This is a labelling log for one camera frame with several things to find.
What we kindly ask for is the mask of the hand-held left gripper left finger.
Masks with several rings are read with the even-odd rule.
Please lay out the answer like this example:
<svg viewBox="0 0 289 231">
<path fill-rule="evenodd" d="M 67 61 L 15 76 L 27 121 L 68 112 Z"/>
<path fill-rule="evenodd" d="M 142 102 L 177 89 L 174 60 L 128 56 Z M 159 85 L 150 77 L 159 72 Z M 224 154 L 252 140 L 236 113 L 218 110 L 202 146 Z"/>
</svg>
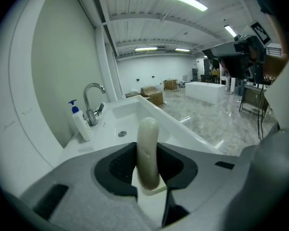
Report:
<svg viewBox="0 0 289 231">
<path fill-rule="evenodd" d="M 156 231 L 131 184 L 134 142 L 73 157 L 33 183 L 22 201 L 67 231 Z"/>
</svg>

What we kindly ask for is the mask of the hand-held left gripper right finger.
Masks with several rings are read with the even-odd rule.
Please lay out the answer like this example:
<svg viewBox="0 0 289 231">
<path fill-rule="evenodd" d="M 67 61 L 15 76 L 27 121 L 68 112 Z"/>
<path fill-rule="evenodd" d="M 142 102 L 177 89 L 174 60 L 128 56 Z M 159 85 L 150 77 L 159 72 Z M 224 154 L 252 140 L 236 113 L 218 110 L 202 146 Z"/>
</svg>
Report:
<svg viewBox="0 0 289 231">
<path fill-rule="evenodd" d="M 162 226 L 199 210 L 225 183 L 238 158 L 158 143 L 159 174 L 167 186 Z"/>
</svg>

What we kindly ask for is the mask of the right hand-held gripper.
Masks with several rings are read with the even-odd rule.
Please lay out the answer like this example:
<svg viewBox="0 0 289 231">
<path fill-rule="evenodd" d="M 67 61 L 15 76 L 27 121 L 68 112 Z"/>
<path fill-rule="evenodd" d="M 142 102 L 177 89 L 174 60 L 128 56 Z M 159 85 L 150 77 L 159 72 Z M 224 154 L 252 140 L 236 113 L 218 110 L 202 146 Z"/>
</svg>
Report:
<svg viewBox="0 0 289 231">
<path fill-rule="evenodd" d="M 231 77 L 253 83 L 267 83 L 263 73 L 266 60 L 266 46 L 271 38 L 255 21 L 245 28 L 246 34 L 235 41 L 220 44 L 202 52 L 207 57 L 218 57 Z"/>
</svg>

